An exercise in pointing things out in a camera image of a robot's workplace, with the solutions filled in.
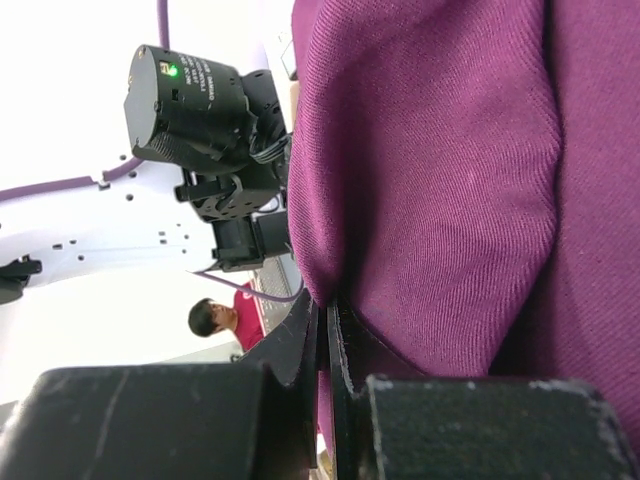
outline purple cable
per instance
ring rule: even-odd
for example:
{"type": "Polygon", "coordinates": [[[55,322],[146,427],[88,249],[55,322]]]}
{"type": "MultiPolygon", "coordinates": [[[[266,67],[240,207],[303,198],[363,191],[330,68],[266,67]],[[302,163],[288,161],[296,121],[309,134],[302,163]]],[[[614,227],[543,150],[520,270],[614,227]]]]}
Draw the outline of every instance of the purple cable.
{"type": "MultiPolygon", "coordinates": [[[[160,46],[169,48],[169,8],[167,0],[158,0],[156,3],[158,12],[158,31],[160,34],[160,46]]],[[[103,179],[106,182],[113,182],[124,177],[129,172],[135,170],[142,164],[142,160],[133,157],[126,163],[111,170],[102,172],[103,179]]],[[[18,198],[30,197],[32,195],[40,195],[43,193],[60,192],[63,190],[72,190],[74,188],[90,187],[97,185],[89,175],[83,177],[65,178],[63,180],[54,180],[51,182],[36,183],[33,185],[24,185],[22,187],[9,188],[0,190],[0,203],[18,198]]]]}
{"type": "Polygon", "coordinates": [[[300,282],[300,286],[298,287],[298,291],[291,295],[290,297],[276,297],[275,295],[269,295],[268,293],[258,292],[251,288],[245,287],[244,285],[238,285],[237,283],[230,282],[229,280],[225,280],[224,278],[214,277],[213,275],[207,275],[206,272],[196,272],[194,275],[202,278],[206,278],[207,280],[213,280],[214,282],[221,283],[226,285],[227,287],[235,288],[236,290],[251,295],[253,297],[261,298],[262,300],[267,300],[270,302],[278,302],[278,303],[289,303],[293,302],[302,290],[304,289],[304,282],[300,282]]]}

